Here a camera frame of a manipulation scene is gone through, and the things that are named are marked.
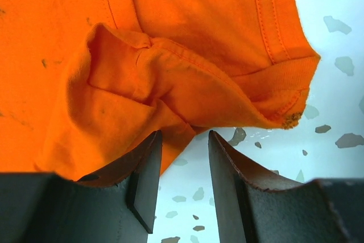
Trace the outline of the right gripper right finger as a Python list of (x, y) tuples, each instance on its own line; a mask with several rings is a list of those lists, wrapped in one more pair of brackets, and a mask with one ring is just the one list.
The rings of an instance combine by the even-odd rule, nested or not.
[(362, 242), (363, 180), (278, 175), (229, 145), (208, 139), (221, 242)]

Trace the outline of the orange t shirt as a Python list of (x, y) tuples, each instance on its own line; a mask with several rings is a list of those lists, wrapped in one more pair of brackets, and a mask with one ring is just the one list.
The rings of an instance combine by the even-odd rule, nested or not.
[(290, 129), (319, 63), (295, 0), (1, 0), (1, 171), (72, 180), (163, 133)]

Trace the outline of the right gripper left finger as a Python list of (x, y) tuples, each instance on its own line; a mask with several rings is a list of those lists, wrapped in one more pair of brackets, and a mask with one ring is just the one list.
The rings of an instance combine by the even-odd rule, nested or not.
[(162, 134), (74, 182), (1, 173), (2, 242), (146, 242), (152, 233)]

